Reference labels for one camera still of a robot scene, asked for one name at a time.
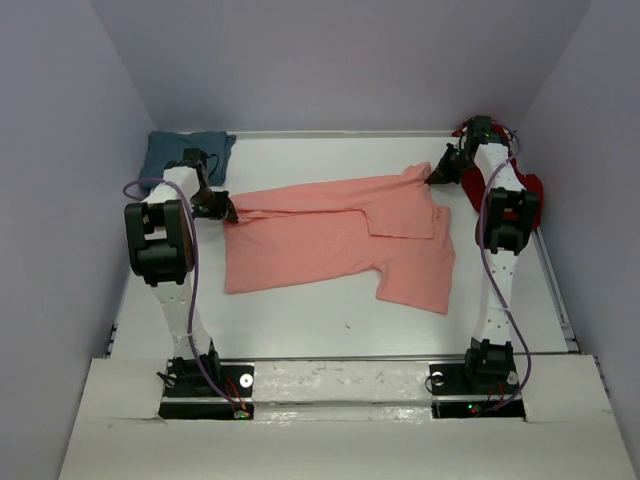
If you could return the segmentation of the pink t-shirt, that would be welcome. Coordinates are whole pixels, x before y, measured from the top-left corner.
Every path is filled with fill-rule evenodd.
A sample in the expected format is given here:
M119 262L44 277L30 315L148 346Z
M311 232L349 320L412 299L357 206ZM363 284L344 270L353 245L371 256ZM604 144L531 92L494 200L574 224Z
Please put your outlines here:
M235 195L224 226L228 294L376 270L376 297L447 314L456 254L450 210L434 202L429 163L400 174Z

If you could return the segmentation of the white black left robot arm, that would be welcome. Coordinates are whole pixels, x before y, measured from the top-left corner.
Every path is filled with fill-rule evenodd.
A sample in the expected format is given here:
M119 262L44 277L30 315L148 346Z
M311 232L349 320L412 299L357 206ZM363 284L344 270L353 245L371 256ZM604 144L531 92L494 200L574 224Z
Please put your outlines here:
M225 377L219 355L196 307L199 249L194 220L239 222L229 192L209 185L213 157L198 148L185 149L180 160L166 164L163 175L152 179L156 186L144 198L129 189L145 178L125 185L123 194L131 202L124 220L131 270L159 301L172 338L171 371L160 378L169 388L214 393L231 402L221 390Z

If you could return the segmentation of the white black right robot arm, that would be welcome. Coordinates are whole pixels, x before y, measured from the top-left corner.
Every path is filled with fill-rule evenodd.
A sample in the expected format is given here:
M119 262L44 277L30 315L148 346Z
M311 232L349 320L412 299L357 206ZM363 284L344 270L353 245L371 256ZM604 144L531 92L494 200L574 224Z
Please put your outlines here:
M531 353L510 301L516 265L534 230L540 197L518 177L518 147L509 128L489 116L473 116L425 180L430 186L460 184L466 173L476 170L484 182L475 230L484 269L481 303L460 379L473 392L512 387L496 408L518 397L531 372Z

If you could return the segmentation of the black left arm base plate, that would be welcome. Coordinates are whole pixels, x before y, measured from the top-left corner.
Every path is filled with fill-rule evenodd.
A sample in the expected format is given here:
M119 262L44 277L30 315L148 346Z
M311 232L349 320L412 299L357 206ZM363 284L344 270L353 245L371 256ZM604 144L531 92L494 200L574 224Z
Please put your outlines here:
M178 379L173 365L156 373L162 381L158 414L165 420L245 421L254 417L255 365L223 362L217 390L197 367Z

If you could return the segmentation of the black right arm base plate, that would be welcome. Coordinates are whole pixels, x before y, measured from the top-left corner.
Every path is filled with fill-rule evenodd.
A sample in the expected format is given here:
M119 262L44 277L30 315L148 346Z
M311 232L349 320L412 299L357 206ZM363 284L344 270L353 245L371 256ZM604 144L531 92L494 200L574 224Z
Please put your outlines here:
M432 396L431 414L436 420L526 417L521 395L507 403L519 387L515 372L485 385L467 379L462 363L436 363L429 365L424 385Z

